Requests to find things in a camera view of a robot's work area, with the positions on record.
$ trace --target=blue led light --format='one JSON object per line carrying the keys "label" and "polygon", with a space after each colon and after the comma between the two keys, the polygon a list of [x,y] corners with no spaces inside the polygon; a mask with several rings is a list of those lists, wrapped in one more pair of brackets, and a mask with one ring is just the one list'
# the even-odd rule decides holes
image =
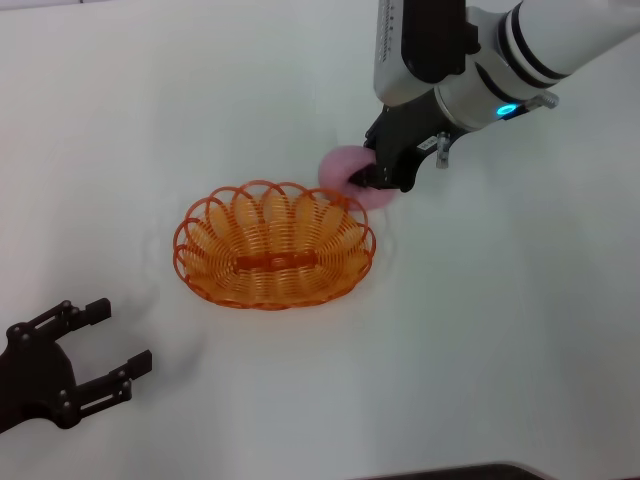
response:
{"label": "blue led light", "polygon": [[510,113],[513,113],[516,108],[518,108],[518,106],[514,103],[510,103],[509,105],[505,105],[504,107],[500,107],[498,109],[498,115],[500,115],[501,117],[504,117],[505,115],[509,115]]}

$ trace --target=wire basket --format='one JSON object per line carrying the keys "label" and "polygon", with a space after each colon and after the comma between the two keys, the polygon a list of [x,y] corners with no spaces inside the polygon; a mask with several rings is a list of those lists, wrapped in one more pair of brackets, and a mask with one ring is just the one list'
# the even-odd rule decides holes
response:
{"label": "wire basket", "polygon": [[187,211],[173,238],[173,265],[209,302],[284,310],[346,295],[369,273],[375,251],[357,201],[254,181],[219,188]]}

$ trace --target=pink donut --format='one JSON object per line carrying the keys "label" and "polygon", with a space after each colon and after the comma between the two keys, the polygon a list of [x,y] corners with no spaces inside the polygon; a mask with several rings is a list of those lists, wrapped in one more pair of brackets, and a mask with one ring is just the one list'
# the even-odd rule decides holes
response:
{"label": "pink donut", "polygon": [[338,147],[329,152],[320,163],[320,187],[337,190],[347,197],[356,199],[365,210],[384,208],[395,198],[395,190],[362,188],[349,183],[351,175],[372,163],[376,163],[373,150],[356,146]]}

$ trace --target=white table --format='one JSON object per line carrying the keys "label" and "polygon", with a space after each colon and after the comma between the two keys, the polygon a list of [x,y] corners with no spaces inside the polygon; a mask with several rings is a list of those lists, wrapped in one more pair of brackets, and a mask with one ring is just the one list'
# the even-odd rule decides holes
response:
{"label": "white table", "polygon": [[[506,10],[513,1],[478,5]],[[431,161],[373,215],[374,270],[284,313],[177,278],[187,207],[313,186],[362,142],[372,0],[115,0],[0,14],[2,331],[63,299],[80,382],[150,348],[134,399],[0,436],[0,478],[327,480],[509,460],[640,474],[640,38]]]}

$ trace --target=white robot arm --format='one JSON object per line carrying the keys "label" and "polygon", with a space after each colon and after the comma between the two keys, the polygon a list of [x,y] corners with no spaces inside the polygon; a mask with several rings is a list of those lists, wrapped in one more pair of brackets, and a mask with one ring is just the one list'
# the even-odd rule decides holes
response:
{"label": "white robot arm", "polygon": [[351,182],[413,188],[437,151],[538,107],[547,89],[640,32],[640,0],[524,0],[497,14],[464,0],[380,0],[374,88],[385,104],[367,132],[376,165]]}

